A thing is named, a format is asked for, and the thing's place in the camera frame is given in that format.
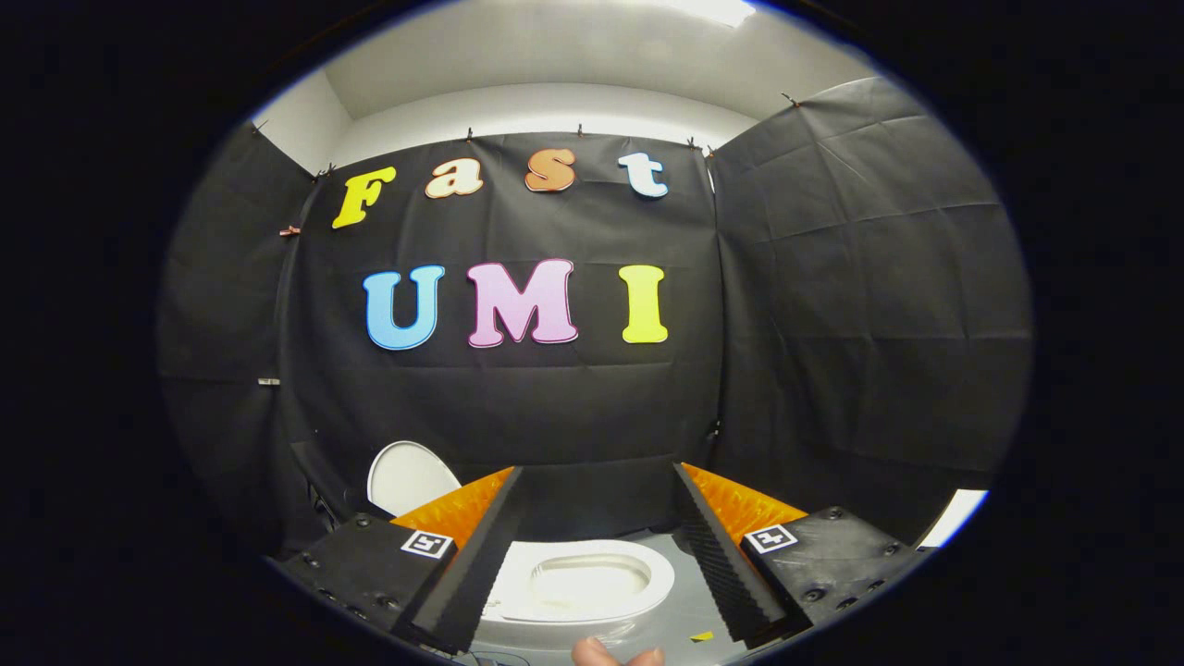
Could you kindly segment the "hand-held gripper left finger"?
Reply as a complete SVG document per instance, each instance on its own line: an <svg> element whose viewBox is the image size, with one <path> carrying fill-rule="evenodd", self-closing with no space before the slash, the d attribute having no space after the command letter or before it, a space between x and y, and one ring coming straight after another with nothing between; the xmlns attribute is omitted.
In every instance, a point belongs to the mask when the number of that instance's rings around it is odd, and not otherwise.
<svg viewBox="0 0 1184 666"><path fill-rule="evenodd" d="M279 561L289 585L385 640L448 655L469 652L521 519L525 468L427 502L419 518L358 513Z"/></svg>

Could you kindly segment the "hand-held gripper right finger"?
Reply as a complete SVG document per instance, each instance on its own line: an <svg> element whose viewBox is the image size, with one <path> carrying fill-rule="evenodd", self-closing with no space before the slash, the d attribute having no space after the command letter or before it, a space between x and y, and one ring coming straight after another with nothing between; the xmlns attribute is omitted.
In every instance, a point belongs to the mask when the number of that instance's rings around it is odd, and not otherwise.
<svg viewBox="0 0 1184 666"><path fill-rule="evenodd" d="M764 648L882 598L934 556L842 506L812 513L694 465L673 465L673 506L732 640Z"/></svg>

